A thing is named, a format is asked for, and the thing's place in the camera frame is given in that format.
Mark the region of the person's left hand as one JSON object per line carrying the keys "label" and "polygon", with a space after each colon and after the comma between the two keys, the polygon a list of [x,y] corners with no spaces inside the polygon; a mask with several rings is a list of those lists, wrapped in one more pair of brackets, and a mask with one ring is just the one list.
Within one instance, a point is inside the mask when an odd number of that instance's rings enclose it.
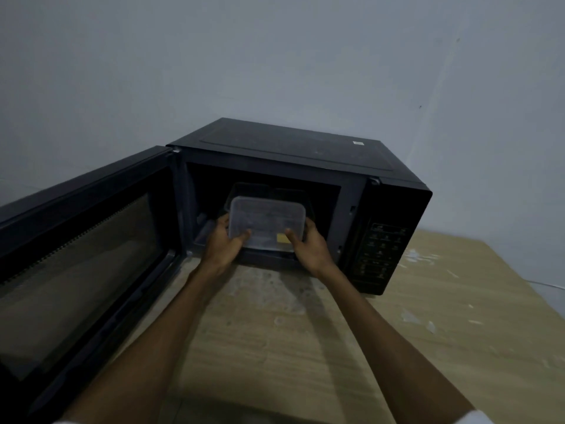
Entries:
{"label": "person's left hand", "polygon": [[229,213],[217,219],[213,231],[208,236],[204,253],[201,257],[199,269],[210,276],[221,276],[232,264],[238,253],[230,253],[228,228]]}

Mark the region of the person's right hand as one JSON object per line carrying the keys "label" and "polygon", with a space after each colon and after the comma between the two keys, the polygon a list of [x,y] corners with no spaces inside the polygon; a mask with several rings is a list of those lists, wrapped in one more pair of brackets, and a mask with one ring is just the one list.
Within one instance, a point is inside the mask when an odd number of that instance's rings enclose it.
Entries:
{"label": "person's right hand", "polygon": [[315,278],[322,280],[331,270],[337,268],[333,261],[324,237],[319,233],[315,223],[306,218],[305,224],[306,251],[297,256],[302,266]]}

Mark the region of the clear plastic food container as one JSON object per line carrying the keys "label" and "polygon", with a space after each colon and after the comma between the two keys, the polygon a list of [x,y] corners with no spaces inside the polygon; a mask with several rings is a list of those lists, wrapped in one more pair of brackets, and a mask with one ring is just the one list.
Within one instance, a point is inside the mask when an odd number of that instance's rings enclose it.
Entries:
{"label": "clear plastic food container", "polygon": [[244,243],[248,249],[293,253],[286,230],[292,230],[296,236],[304,233],[306,208],[301,203],[238,196],[231,201],[228,213],[231,239],[251,232]]}

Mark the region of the person's left forearm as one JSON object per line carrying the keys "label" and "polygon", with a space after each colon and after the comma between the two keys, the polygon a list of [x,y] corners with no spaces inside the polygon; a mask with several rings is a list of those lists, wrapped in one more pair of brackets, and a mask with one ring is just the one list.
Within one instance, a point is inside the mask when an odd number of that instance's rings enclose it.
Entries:
{"label": "person's left forearm", "polygon": [[229,267],[203,260],[157,319],[53,424],[156,424],[184,345]]}

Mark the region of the person's right forearm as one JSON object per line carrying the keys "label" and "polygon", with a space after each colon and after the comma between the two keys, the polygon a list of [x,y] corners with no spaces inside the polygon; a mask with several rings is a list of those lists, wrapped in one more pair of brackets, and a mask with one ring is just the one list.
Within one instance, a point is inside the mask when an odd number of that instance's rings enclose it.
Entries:
{"label": "person's right forearm", "polygon": [[360,295],[335,264],[322,261],[311,272],[337,303],[396,424],[483,424],[484,415]]}

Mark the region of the black microwave oven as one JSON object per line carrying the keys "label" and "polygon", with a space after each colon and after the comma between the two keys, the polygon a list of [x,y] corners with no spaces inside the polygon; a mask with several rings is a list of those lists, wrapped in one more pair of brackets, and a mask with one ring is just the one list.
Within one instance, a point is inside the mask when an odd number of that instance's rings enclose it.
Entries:
{"label": "black microwave oven", "polygon": [[296,202],[361,293],[385,292],[433,196],[376,140],[221,118],[168,147],[190,251],[203,250],[235,197]]}

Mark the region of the black microwave door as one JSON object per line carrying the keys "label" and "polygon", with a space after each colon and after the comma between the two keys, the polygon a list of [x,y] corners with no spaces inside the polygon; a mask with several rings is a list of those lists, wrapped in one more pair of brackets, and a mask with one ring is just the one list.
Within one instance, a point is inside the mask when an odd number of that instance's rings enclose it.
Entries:
{"label": "black microwave door", "polygon": [[0,206],[0,424],[56,419],[187,255],[156,146]]}

